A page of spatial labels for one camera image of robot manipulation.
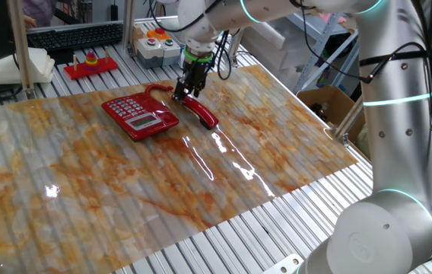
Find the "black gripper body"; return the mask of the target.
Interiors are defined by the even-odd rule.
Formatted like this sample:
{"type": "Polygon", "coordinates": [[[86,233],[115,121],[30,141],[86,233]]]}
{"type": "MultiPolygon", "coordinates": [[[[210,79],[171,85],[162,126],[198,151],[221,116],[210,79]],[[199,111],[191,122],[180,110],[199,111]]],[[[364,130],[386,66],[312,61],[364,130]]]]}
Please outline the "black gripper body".
{"type": "Polygon", "coordinates": [[[190,81],[192,79],[205,79],[208,75],[208,70],[210,69],[211,61],[200,62],[185,59],[183,61],[183,74],[177,79],[177,81],[182,82],[182,96],[188,96],[192,94],[190,91],[190,81]]]}

